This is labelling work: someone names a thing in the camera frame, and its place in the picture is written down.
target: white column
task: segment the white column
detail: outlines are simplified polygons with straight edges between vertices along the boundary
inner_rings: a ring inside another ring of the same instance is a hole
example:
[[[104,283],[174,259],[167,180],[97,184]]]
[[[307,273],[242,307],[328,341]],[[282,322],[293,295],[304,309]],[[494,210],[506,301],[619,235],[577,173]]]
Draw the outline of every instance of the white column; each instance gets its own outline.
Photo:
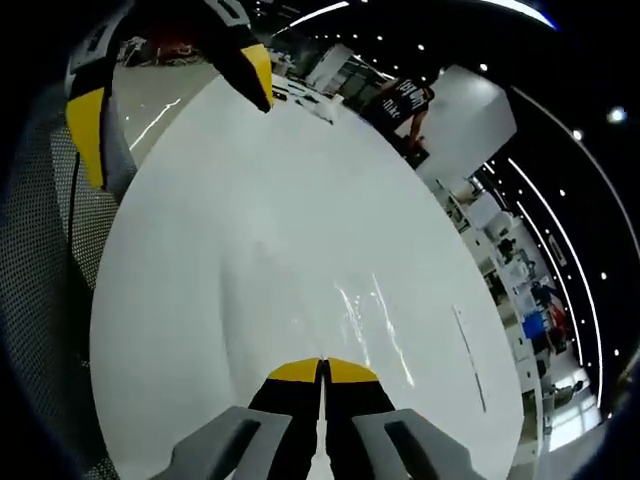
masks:
[[[436,96],[422,124],[429,158],[416,172],[431,189],[467,178],[516,133],[516,123],[500,87],[459,66],[432,86]],[[398,129],[409,133],[410,122]]]
[[[307,83],[316,90],[323,91],[336,76],[342,66],[347,63],[353,50],[342,44],[331,47],[316,64],[313,71],[307,76]]]

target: person's arm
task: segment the person's arm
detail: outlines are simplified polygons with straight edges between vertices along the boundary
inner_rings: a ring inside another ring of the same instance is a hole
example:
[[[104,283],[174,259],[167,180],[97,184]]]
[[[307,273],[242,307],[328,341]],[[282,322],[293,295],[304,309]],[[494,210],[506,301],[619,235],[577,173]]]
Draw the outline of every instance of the person's arm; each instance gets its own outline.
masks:
[[[427,111],[420,112],[415,117],[413,117],[413,121],[411,122],[411,132],[409,133],[409,148],[413,148],[416,144],[416,140],[418,139],[418,135],[420,134],[420,128],[422,127],[422,122],[427,116]]]

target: glossy white surface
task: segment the glossy white surface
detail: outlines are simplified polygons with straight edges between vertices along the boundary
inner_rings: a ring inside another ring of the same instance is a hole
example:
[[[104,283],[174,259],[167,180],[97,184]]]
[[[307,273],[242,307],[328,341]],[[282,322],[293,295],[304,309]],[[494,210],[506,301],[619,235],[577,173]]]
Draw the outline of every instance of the glossy white surface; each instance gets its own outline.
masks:
[[[100,265],[91,372],[121,478],[162,470],[271,370],[318,355],[369,365],[397,408],[506,477],[518,376],[436,199],[350,111],[334,126],[291,100],[264,115],[218,78],[151,150]],[[309,478],[327,478],[317,463]]]

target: gray mesh fabric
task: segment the gray mesh fabric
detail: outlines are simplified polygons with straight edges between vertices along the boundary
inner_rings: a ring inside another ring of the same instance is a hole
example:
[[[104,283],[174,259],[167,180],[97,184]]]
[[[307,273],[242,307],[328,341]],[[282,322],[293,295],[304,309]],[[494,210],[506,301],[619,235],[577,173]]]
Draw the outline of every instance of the gray mesh fabric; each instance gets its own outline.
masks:
[[[0,319],[11,366],[34,412],[86,478],[115,479],[93,403],[91,300],[117,204],[90,189],[64,116],[32,124],[0,212]]]

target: black cable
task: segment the black cable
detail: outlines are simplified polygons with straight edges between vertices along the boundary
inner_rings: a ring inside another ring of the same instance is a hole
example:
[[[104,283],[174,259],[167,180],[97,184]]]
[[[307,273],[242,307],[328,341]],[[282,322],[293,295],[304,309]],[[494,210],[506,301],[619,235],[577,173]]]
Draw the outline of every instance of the black cable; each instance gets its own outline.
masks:
[[[76,164],[71,178],[71,195],[69,198],[69,218],[67,220],[67,244],[69,246],[69,261],[73,259],[73,213],[76,205],[76,189],[78,185],[78,170],[80,170],[80,152],[76,152]]]

